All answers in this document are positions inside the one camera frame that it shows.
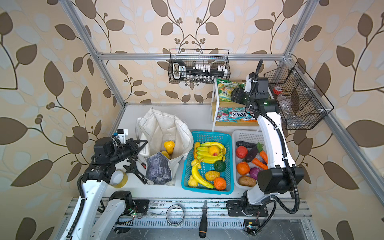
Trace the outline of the green snack bag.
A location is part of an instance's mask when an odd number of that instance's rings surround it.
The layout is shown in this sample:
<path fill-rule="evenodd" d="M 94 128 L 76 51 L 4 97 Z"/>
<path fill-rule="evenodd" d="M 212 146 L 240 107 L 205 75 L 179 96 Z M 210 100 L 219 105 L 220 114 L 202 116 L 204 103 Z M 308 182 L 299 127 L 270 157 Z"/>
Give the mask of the green snack bag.
<path fill-rule="evenodd" d="M 217 79 L 219 100 L 224 102 L 232 101 L 232 93 L 236 88 L 245 88 L 245 83 L 231 82 L 225 79 Z"/>

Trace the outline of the yellow pear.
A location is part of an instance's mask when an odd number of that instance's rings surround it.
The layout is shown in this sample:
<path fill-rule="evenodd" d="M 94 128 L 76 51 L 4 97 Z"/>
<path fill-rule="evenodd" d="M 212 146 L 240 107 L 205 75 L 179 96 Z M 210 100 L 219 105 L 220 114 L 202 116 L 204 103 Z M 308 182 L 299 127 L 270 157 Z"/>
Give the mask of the yellow pear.
<path fill-rule="evenodd" d="M 174 152 L 174 149 L 175 149 L 175 142 L 174 141 L 166 141 L 164 143 L 164 147 L 165 147 L 166 152 L 169 155 L 172 155 Z"/>

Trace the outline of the cream canvas grocery bag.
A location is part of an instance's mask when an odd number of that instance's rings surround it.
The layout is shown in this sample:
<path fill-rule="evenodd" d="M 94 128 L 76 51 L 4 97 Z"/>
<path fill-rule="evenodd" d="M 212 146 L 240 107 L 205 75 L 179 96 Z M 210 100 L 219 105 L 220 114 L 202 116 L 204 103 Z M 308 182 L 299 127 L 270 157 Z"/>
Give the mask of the cream canvas grocery bag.
<path fill-rule="evenodd" d="M 194 143 L 187 124 L 177 116 L 151 108 L 137 119 L 135 133 L 138 140 L 148 141 L 139 159 L 147 164 L 145 178 L 149 184 L 174 186 L 180 161 L 187 158 Z M 172 155 L 165 150 L 166 141 L 175 142 Z"/>

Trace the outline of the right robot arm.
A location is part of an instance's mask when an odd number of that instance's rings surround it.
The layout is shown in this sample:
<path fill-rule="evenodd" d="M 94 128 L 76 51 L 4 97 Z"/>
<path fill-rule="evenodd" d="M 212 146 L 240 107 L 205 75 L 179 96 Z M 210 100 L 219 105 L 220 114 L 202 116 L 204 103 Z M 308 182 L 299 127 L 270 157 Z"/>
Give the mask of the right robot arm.
<path fill-rule="evenodd" d="M 232 93 L 232 101 L 244 105 L 245 113 L 257 120 L 268 156 L 268 168 L 259 172 L 257 185 L 242 197 L 242 211 L 253 215 L 263 206 L 274 203 L 286 213 L 295 214 L 300 207 L 298 183 L 304 177 L 304 170 L 296 166 L 289 153 L 278 102 L 270 96 L 269 80 L 259 77 L 262 64 L 263 60 L 259 60 L 246 86 Z"/>

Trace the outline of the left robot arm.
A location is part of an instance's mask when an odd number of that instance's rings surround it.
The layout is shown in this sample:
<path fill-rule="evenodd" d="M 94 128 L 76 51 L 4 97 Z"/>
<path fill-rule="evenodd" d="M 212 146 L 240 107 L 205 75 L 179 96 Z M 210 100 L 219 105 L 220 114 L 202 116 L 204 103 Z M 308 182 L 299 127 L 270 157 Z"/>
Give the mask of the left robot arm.
<path fill-rule="evenodd" d="M 147 140 L 132 138 L 121 141 L 122 130 L 95 142 L 91 164 L 78 178 L 79 199 L 61 236 L 62 240 L 105 240 L 121 216 L 135 218 L 148 212 L 149 200 L 134 200 L 130 191 L 112 193 L 107 205 L 102 198 L 113 179 L 116 165 L 127 161 L 123 174 L 134 174 L 143 184 L 145 176 L 137 169 L 139 153 Z"/>

